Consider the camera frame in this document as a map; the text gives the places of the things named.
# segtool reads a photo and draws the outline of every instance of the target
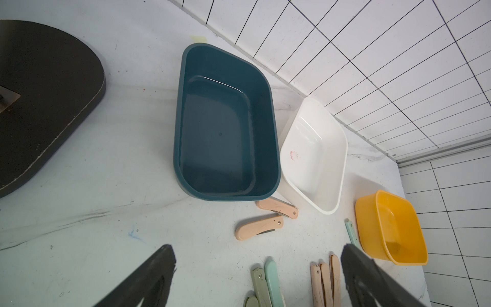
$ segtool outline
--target dark teal basin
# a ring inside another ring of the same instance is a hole
[[[181,187],[206,200],[260,200],[280,179],[273,99],[252,64],[208,44],[184,50],[174,169]]]

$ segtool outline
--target white countertop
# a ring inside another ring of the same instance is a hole
[[[177,271],[168,306],[242,306],[250,268],[272,257],[288,306],[312,306],[311,262],[341,255],[358,197],[404,196],[397,165],[345,130],[349,149],[339,209],[299,208],[296,220],[244,242],[245,219],[270,215],[253,202],[208,202],[177,184],[172,166],[177,88],[193,36],[245,58],[166,1],[4,1],[0,19],[47,24],[100,58],[104,99],[45,166],[0,199],[0,305],[91,306],[163,244]],[[262,70],[278,133],[302,98]],[[430,306],[421,267],[377,263]],[[342,305],[350,306],[342,277]]]

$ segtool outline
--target white tile wall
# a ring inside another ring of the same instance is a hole
[[[409,193],[437,190],[435,175],[432,170],[425,170],[413,174],[401,176],[404,193]]]
[[[441,189],[491,181],[491,157],[435,169]]]
[[[464,256],[470,278],[491,280],[491,258]]]
[[[421,228],[452,228],[446,212],[418,214]]]
[[[445,205],[439,190],[406,194],[417,213],[445,211]]]
[[[186,0],[184,1],[183,7],[196,15],[201,21],[206,22],[212,3],[213,0]]]
[[[332,40],[368,2],[369,0],[337,1],[317,28]]]
[[[316,25],[336,3],[336,0],[291,0],[291,2]]]
[[[440,13],[446,21],[452,20],[478,0],[435,0]]]
[[[462,256],[455,255],[429,254],[428,264],[423,267],[423,272],[467,277]]]
[[[435,304],[490,306],[490,167],[488,146],[400,169],[426,240],[423,271]],[[433,172],[439,188],[419,192],[435,187]]]
[[[491,281],[470,280],[479,306],[491,306]]]
[[[418,3],[418,0],[370,2],[333,39],[333,43],[343,50],[349,59],[352,59]]]
[[[454,228],[462,255],[491,257],[491,228]]]
[[[425,162],[425,163],[420,163],[407,167],[401,167],[399,168],[399,173],[402,176],[402,175],[408,175],[408,174],[417,173],[429,169],[432,169],[432,165],[430,164],[430,162]]]
[[[432,302],[447,306],[477,307],[470,280],[462,277],[425,273]]]
[[[287,0],[257,0],[237,40],[237,46],[255,55],[287,4]]]
[[[491,0],[481,0],[468,10],[447,22],[455,39],[460,39],[490,20]]]
[[[452,226],[459,227],[491,227],[491,208],[480,210],[453,211],[448,213]]]
[[[214,0],[208,24],[225,38],[236,42],[256,0]]]
[[[184,8],[396,160],[491,135],[491,0]]]
[[[490,208],[491,182],[441,189],[448,211]]]
[[[310,59],[314,58],[328,43],[327,38],[319,30],[314,29],[278,70],[278,75],[285,81],[291,82],[307,66]]]
[[[459,245],[451,228],[423,229],[426,247],[430,253],[460,255]]]
[[[288,4],[253,56],[276,72],[313,28],[314,26],[293,5]]]
[[[328,44],[291,82],[308,95],[348,63],[333,44]]]

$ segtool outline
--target dark cutting board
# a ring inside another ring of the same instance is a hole
[[[105,91],[102,64],[83,42],[0,20],[0,197],[36,174]]]

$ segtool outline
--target blue mark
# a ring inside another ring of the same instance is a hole
[[[137,240],[140,240],[140,241],[143,242],[143,239],[142,238],[138,238],[137,236],[135,236],[135,225],[133,225],[133,230],[128,233],[128,236],[130,238],[137,239]]]

